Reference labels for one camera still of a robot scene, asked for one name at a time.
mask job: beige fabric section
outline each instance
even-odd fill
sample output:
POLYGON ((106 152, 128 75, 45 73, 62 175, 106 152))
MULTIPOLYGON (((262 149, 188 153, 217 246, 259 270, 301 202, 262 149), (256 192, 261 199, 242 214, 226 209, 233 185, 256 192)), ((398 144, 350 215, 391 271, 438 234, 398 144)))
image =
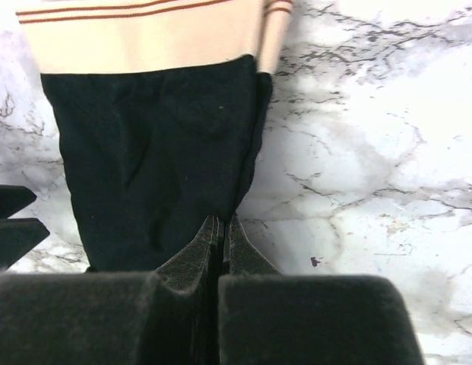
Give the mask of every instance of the beige fabric section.
POLYGON ((17 9, 17 16, 43 73, 158 71, 248 54, 272 73, 289 18, 274 9, 291 9, 288 1, 63 0, 17 9))

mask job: marble countertop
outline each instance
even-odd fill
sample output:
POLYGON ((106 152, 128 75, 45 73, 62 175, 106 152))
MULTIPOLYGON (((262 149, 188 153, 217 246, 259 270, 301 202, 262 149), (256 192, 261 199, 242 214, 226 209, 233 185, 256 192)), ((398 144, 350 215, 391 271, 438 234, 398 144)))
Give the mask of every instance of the marble countertop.
MULTIPOLYGON (((58 131, 0 4, 0 183, 52 235, 16 272, 87 267, 58 131)), ((403 294, 427 364, 472 364, 472 1, 297 0, 255 181, 239 209, 287 274, 371 274, 403 294)))

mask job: white marble table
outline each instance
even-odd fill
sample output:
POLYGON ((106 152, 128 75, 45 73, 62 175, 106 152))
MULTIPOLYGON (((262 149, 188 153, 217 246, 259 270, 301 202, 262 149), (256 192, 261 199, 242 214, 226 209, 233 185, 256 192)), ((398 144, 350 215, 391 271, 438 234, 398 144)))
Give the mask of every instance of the white marble table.
MULTIPOLYGON (((38 194, 17 216, 52 232, 11 270, 83 271, 58 131, 3 3, 0 183, 38 194)), ((297 0, 239 214, 287 274, 390 278, 427 363, 472 364, 472 1, 297 0)))

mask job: brown stripe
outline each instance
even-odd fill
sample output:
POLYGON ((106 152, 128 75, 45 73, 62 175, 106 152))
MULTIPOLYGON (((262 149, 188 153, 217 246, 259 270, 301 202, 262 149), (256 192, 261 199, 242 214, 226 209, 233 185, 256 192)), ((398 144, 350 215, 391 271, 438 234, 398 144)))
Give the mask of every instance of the brown stripe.
POLYGON ((38 14, 54 14, 63 13, 66 11, 95 11, 95 10, 124 10, 124 9, 139 9, 147 8, 153 5, 166 4, 167 2, 174 2, 176 0, 157 0, 155 2, 147 2, 144 4, 131 4, 131 5, 106 5, 106 6, 90 6, 82 8, 63 8, 63 9, 46 9, 46 10, 32 10, 32 11, 18 11, 16 15, 18 17, 24 15, 38 15, 38 14))
POLYGON ((275 11, 284 11, 285 13, 291 14, 290 9, 287 9, 287 8, 273 8, 273 9, 270 9, 269 11, 266 11, 265 17, 267 17, 271 13, 274 13, 275 11))
POLYGON ((47 18, 47 19, 30 19, 30 20, 25 20, 25 21, 20 20, 20 24, 48 23, 48 22, 56 22, 56 21, 86 21, 86 20, 91 20, 91 19, 92 20, 93 19, 123 19, 123 18, 129 18, 129 17, 146 17, 148 15, 166 13, 168 11, 201 8, 203 6, 215 5, 215 4, 220 4, 222 2, 231 2, 231 1, 233 0, 212 0, 211 2, 201 2, 198 4, 180 5, 180 6, 174 6, 172 8, 147 11, 145 13, 137 13, 137 14, 114 14, 114 15, 91 15, 91 16, 84 15, 84 16, 78 16, 78 17, 53 17, 53 18, 47 18))
POLYGON ((293 5, 293 0, 273 0, 272 2, 269 2, 268 4, 266 4, 265 8, 269 8, 273 4, 276 4, 277 2, 287 2, 288 4, 293 5))

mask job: fabric fold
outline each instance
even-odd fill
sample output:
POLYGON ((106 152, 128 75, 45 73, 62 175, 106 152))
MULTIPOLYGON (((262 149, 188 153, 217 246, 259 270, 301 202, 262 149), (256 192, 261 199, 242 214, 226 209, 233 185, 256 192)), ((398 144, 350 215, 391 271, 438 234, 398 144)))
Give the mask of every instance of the fabric fold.
POLYGON ((17 10, 97 271, 154 270, 247 193, 292 2, 43 2, 17 10))

